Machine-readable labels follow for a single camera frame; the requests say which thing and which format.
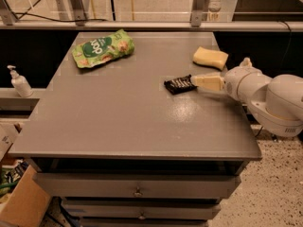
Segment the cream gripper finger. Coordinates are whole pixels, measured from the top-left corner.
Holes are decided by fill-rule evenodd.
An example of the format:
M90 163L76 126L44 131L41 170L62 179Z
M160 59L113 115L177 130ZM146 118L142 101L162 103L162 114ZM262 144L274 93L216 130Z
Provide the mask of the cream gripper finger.
M195 75L190 80L195 86L210 91L221 91L224 84L223 77L219 73Z
M252 62L248 57L244 58L243 61L240 63L240 67L251 67L251 66L252 66Z

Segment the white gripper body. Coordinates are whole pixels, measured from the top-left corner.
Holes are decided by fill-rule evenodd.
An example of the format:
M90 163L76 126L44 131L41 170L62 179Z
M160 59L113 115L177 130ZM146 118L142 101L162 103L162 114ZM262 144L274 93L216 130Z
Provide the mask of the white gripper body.
M270 77L255 67L237 66L224 76L225 92L237 101L245 104L264 102Z

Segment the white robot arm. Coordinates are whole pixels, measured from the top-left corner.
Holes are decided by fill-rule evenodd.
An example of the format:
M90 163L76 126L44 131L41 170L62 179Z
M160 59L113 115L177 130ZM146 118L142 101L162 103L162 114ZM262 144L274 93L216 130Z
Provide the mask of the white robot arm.
M270 78L255 68L249 58L220 73L191 77L208 91L225 91L247 106L249 113L272 134L294 137L303 131L303 78L283 74Z

